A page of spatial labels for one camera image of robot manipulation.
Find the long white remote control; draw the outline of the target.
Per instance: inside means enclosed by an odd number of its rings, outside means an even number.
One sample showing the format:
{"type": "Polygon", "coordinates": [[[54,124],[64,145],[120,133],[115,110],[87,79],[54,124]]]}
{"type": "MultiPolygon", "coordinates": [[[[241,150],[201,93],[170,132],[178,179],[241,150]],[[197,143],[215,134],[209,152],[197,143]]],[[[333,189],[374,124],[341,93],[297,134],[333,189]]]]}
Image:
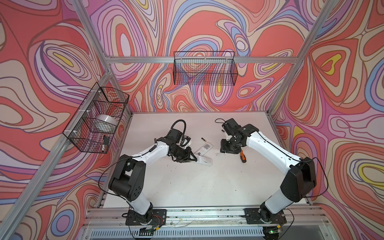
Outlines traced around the long white remote control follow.
{"type": "Polygon", "coordinates": [[[209,142],[203,144],[197,151],[194,152],[195,155],[204,156],[207,152],[209,152],[213,148],[213,145],[209,142]]]}

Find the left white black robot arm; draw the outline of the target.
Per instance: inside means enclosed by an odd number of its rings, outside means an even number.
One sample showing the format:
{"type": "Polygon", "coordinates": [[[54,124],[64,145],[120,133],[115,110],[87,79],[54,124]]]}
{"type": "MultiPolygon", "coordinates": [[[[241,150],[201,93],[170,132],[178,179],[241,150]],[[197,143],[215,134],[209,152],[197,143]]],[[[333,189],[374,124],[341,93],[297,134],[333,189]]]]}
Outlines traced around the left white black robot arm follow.
{"type": "Polygon", "coordinates": [[[190,147],[181,147],[172,138],[155,140],[152,147],[134,155],[122,155],[108,184],[109,190],[122,197],[139,215],[146,215],[152,204],[144,194],[146,168],[163,157],[178,163],[196,162],[198,158],[190,147]]]}

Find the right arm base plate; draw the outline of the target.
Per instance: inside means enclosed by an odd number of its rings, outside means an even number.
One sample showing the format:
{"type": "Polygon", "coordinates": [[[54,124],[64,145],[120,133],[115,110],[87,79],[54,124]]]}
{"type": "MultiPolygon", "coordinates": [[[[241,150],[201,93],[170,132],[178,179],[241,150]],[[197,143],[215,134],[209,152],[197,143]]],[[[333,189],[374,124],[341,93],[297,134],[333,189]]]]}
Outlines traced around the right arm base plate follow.
{"type": "Polygon", "coordinates": [[[247,224],[267,224],[267,225],[284,225],[287,223],[283,210],[277,214],[272,214],[267,208],[245,208],[243,218],[247,224]]]}

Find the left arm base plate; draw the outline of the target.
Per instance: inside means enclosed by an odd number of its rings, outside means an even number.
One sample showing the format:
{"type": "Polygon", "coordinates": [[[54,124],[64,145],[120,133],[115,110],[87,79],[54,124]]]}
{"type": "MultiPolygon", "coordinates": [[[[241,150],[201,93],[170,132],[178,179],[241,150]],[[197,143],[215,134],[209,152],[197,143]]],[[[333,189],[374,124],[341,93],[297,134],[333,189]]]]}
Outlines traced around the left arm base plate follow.
{"type": "Polygon", "coordinates": [[[158,227],[166,224],[166,209],[149,209],[144,215],[140,215],[133,210],[122,214],[126,219],[127,226],[153,226],[158,227]]]}

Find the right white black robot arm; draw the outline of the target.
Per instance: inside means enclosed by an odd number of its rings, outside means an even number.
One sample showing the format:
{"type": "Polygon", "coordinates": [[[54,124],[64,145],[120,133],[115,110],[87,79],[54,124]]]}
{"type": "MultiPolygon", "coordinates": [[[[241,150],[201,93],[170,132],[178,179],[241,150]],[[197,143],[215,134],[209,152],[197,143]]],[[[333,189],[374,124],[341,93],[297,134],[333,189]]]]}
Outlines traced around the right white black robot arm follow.
{"type": "Polygon", "coordinates": [[[251,124],[241,126],[231,118],[224,120],[222,128],[226,138],[221,140],[221,153],[236,155],[241,153],[242,148],[249,147],[263,155],[285,176],[280,188],[260,206],[259,214],[264,221],[298,203],[317,186],[316,167],[312,159],[288,152],[251,124]]]}

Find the small black item in basket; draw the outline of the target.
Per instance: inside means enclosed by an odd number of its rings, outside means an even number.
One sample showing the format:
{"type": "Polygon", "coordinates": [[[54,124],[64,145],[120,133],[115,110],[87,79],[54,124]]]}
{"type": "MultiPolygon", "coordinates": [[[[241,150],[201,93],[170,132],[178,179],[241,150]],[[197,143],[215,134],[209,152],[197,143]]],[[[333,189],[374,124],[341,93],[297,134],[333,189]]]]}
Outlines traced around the small black item in basket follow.
{"type": "Polygon", "coordinates": [[[106,136],[106,135],[103,136],[103,145],[104,146],[110,145],[110,137],[109,136],[106,136]]]}

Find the small white remote control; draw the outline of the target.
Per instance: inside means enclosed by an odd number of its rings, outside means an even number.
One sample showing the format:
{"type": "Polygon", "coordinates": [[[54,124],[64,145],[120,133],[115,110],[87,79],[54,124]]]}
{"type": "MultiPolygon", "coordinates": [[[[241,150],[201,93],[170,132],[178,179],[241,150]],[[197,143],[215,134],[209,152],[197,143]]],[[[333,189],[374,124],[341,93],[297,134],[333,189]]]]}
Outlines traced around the small white remote control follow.
{"type": "Polygon", "coordinates": [[[197,164],[204,165],[204,166],[212,166],[213,160],[211,158],[207,158],[204,156],[197,156],[197,164]]]}

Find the white bowl in basket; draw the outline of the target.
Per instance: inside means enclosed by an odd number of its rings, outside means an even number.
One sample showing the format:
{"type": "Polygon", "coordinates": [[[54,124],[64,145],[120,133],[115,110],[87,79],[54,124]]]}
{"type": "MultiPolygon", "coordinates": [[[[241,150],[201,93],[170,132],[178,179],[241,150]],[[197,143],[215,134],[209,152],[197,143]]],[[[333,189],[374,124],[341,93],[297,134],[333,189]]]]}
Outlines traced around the white bowl in basket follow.
{"type": "Polygon", "coordinates": [[[112,116],[109,116],[109,115],[104,115],[104,114],[101,114],[101,115],[98,115],[96,117],[97,120],[100,120],[104,123],[107,123],[107,124],[110,124],[110,125],[113,125],[113,126],[116,126],[118,124],[117,120],[112,117],[112,116]]]}

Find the orange handle screwdriver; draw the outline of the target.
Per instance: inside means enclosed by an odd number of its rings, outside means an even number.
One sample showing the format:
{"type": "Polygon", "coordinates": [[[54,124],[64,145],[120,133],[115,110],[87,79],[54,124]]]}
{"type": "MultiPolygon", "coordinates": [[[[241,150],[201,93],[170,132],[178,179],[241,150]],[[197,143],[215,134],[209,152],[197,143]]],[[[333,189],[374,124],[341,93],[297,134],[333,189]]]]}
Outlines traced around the orange handle screwdriver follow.
{"type": "Polygon", "coordinates": [[[242,163],[246,163],[247,162],[247,158],[246,158],[243,150],[241,150],[241,152],[240,152],[240,159],[241,159],[242,163]]]}

